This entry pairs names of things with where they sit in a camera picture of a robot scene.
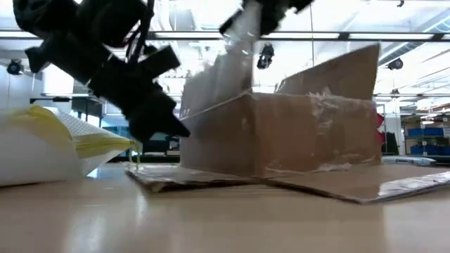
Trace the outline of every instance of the ceiling camera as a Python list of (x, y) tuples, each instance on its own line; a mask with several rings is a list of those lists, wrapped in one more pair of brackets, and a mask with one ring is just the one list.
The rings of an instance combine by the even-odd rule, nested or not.
[(260, 70), (267, 69), (272, 64), (272, 57), (275, 55), (274, 46), (270, 43), (265, 43), (259, 55), (257, 68)]
[(400, 70), (403, 68), (403, 61), (398, 58), (387, 65), (390, 70)]
[(8, 64), (8, 67), (6, 68), (6, 71), (11, 75), (22, 75), (24, 67), (21, 64), (20, 59), (12, 59), (11, 62)]

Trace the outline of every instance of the red object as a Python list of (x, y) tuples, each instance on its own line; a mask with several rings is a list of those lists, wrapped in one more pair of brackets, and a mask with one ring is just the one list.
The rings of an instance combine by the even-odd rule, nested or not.
[(385, 121), (385, 118), (381, 116), (379, 113), (377, 113), (377, 128), (381, 127), (383, 122)]
[(376, 111), (375, 111), (375, 113), (377, 114), (377, 137), (378, 137), (378, 140), (380, 141), (380, 143), (383, 144), (386, 141), (385, 135), (383, 133), (380, 133), (378, 131), (378, 128), (381, 127), (381, 125), (385, 121), (385, 118), (382, 115), (380, 115), (379, 113), (377, 113)]

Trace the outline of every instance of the table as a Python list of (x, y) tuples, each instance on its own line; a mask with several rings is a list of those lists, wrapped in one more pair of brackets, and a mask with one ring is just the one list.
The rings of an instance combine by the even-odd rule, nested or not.
[(97, 179), (0, 190), (0, 252), (450, 252), (450, 190), (356, 205), (240, 186), (150, 194)]

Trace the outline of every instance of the box flap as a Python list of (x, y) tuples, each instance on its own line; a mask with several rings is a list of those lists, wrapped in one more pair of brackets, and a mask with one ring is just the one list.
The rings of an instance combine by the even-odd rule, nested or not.
[(369, 203), (423, 193), (450, 183), (450, 170), (412, 165), (355, 166), (345, 171), (286, 175), (274, 183)]
[(251, 92), (253, 47), (258, 40), (259, 4), (252, 3), (226, 34), (226, 54), (213, 66), (188, 79), (181, 98), (180, 117), (202, 112), (244, 92)]
[(124, 168), (129, 176), (154, 193), (254, 183), (254, 180), (249, 178), (187, 169), (177, 164), (124, 163)]
[(371, 100), (375, 87), (380, 45), (367, 46), (281, 82), (278, 93), (331, 93), (336, 96)]

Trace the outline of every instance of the black cable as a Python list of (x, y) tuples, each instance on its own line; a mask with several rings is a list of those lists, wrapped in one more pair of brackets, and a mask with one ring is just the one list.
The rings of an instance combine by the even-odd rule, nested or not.
[(141, 50), (146, 42), (148, 31), (150, 30), (150, 22), (155, 15), (153, 12), (153, 8), (155, 6), (155, 0), (147, 1), (147, 9), (144, 13), (144, 16), (141, 19), (141, 32), (136, 44), (136, 48), (134, 49), (132, 55), (129, 57), (129, 64), (137, 64), (139, 60), (139, 56), (141, 55)]

